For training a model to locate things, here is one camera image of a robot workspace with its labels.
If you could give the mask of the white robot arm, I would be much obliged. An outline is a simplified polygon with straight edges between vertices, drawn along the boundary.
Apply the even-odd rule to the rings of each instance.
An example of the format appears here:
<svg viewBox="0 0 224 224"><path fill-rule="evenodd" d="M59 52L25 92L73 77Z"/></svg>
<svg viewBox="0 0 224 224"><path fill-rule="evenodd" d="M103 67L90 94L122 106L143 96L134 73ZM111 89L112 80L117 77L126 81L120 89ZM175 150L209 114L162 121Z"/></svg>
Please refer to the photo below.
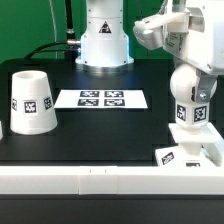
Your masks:
<svg viewBox="0 0 224 224"><path fill-rule="evenodd" d="M86 0L86 8L80 67L110 72L131 64L123 0ZM224 74L224 0L164 0L157 14L134 23L133 33L145 48L162 48L196 67L194 100L209 100L214 78Z"/></svg>

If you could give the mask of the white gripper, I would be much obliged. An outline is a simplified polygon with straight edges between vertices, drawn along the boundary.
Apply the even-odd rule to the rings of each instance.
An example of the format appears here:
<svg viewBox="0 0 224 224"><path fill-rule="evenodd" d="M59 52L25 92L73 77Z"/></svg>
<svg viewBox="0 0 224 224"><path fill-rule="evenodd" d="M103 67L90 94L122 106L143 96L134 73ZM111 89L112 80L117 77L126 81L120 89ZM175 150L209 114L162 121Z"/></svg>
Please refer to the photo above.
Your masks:
<svg viewBox="0 0 224 224"><path fill-rule="evenodd" d="M224 0L165 0L163 9L136 21L134 35L145 48L163 48L198 68L191 100L209 103L217 87L213 75L224 74Z"/></svg>

